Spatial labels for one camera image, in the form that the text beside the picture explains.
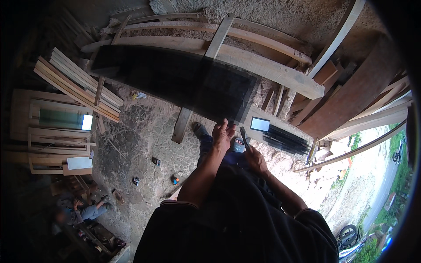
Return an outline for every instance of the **sandal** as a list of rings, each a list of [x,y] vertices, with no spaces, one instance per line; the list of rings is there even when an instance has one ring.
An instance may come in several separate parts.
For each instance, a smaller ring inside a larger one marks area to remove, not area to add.
[[[244,149],[245,145],[241,137],[237,137],[234,140],[232,140],[230,151],[242,153],[244,152]]]
[[[104,203],[108,203],[108,202],[111,202],[111,198],[108,195],[104,195],[101,198],[101,201],[104,202]]]
[[[196,137],[200,140],[203,135],[209,135],[208,131],[206,130],[205,126],[203,126],[199,122],[193,123],[193,133]]]
[[[113,211],[114,212],[114,206],[110,203],[105,203],[102,205],[103,207],[105,207],[107,210]]]

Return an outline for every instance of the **grey pants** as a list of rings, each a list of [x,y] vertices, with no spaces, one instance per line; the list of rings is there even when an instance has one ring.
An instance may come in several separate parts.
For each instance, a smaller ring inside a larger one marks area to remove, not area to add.
[[[103,206],[100,206],[98,209],[96,208],[96,205],[88,206],[87,208],[83,209],[80,215],[82,216],[83,220],[86,219],[95,219],[99,217],[100,215],[104,214],[107,211],[107,209]]]

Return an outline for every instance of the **hand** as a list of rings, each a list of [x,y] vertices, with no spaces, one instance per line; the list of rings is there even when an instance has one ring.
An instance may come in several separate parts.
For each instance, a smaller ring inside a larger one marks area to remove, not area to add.
[[[224,119],[222,123],[217,123],[213,128],[213,144],[216,147],[220,147],[224,153],[231,147],[230,141],[234,136],[236,127],[237,126],[235,124],[233,124],[231,127],[228,127],[228,120]]]
[[[78,207],[79,205],[83,205],[83,202],[81,202],[78,198],[75,198],[75,199],[73,200],[73,210],[77,210],[77,207]]]
[[[245,158],[250,168],[259,175],[263,175],[269,171],[263,155],[253,146],[250,145],[250,149],[245,151]]]

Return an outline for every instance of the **blue pants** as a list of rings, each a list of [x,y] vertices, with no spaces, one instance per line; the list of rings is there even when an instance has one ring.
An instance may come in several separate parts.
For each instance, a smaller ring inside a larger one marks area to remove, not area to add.
[[[82,216],[83,220],[86,219],[95,219],[99,217],[100,215],[104,214],[107,211],[107,209],[103,206],[100,206],[98,209],[96,208],[96,205],[88,206],[87,208],[83,209],[80,215]]]
[[[206,154],[211,150],[213,144],[213,138],[209,135],[202,135],[200,138],[200,153],[199,153],[199,160],[197,162],[197,165],[201,164],[203,162],[203,158],[206,156]],[[241,168],[248,170],[248,162],[245,159],[243,152],[229,152],[224,156],[224,159],[222,160],[221,165],[238,165]]]

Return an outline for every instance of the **black shirt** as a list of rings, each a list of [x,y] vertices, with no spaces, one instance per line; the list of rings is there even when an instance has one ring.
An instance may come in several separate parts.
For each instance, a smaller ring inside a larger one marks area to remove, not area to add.
[[[200,209],[165,200],[140,240],[134,262],[338,262],[322,215],[286,215],[266,182],[220,167]]]

